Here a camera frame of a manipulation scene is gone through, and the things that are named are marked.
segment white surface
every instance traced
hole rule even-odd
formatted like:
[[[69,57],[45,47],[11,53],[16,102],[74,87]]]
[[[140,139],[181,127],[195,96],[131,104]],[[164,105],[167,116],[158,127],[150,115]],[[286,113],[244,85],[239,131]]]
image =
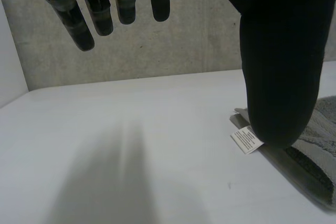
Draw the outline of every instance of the white surface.
[[[231,139],[245,106],[240,70],[25,94],[0,110],[0,223],[335,223]]]
[[[27,92],[26,80],[0,0],[0,108]]]

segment concrete wall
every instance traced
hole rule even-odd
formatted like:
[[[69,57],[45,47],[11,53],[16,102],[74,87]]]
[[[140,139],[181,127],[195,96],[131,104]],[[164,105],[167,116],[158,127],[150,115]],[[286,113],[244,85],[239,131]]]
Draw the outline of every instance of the concrete wall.
[[[240,68],[239,14],[228,0],[172,0],[171,17],[156,23],[150,0],[137,0],[137,20],[99,37],[78,0],[96,42],[81,52],[44,0],[3,0],[30,90],[68,84]],[[326,59],[336,59],[336,26]]]

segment white wall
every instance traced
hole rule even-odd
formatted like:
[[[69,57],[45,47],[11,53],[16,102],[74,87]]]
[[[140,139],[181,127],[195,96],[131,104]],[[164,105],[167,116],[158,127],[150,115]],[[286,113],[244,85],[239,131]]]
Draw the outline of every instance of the white wall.
[[[27,92],[26,80],[0,0],[0,108]]]

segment care label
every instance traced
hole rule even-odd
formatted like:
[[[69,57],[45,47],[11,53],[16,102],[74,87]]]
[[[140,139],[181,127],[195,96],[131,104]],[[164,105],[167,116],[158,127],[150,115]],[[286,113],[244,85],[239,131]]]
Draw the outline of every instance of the care label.
[[[240,129],[239,131],[233,133],[231,137],[245,154],[254,152],[257,148],[264,144],[254,134],[251,126]]]

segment gray towel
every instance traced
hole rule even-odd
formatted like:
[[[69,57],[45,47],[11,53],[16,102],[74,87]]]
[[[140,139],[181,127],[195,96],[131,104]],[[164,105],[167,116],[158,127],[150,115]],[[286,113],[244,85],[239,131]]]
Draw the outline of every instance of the gray towel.
[[[249,125],[247,109],[230,120]],[[310,122],[292,147],[262,146],[260,152],[304,195],[322,208],[336,210],[336,97],[317,101]]]

